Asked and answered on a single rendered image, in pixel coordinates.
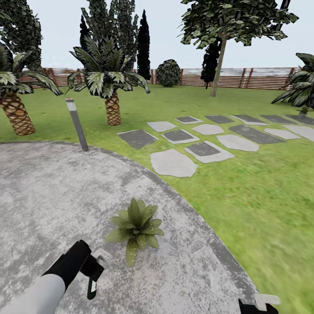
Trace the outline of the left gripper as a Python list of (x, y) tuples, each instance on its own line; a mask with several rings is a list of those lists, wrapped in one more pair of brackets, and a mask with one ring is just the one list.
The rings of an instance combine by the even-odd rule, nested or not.
[(85, 276), (88, 276), (90, 279), (92, 279), (94, 282), (98, 282), (99, 277), (101, 276), (102, 272), (104, 271), (104, 267), (101, 266), (98, 261), (92, 257), (92, 262), (90, 266), (83, 271), (80, 271)]

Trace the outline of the insectifuge atomizer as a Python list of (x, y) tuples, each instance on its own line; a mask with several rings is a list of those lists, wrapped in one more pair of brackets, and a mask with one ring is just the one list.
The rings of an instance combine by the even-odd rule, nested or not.
[(89, 286), (87, 292), (87, 298), (89, 300), (92, 300), (96, 297), (97, 284), (98, 282), (94, 282), (92, 279), (89, 278)]

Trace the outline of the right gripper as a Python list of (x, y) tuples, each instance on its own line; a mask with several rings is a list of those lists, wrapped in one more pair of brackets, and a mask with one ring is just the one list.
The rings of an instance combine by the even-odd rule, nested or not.
[(238, 300), (241, 314), (278, 314), (277, 310), (270, 304), (266, 304), (266, 311), (260, 311), (255, 305), (243, 304), (240, 299)]

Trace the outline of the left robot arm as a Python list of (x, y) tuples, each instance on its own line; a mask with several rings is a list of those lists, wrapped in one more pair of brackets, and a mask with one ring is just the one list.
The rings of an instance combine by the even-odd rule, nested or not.
[(61, 298), (78, 272), (98, 282), (104, 271), (99, 259), (111, 265), (113, 257), (99, 249), (91, 255), (89, 245), (77, 241), (66, 254), (61, 254), (47, 271), (12, 305), (0, 314), (54, 314)]

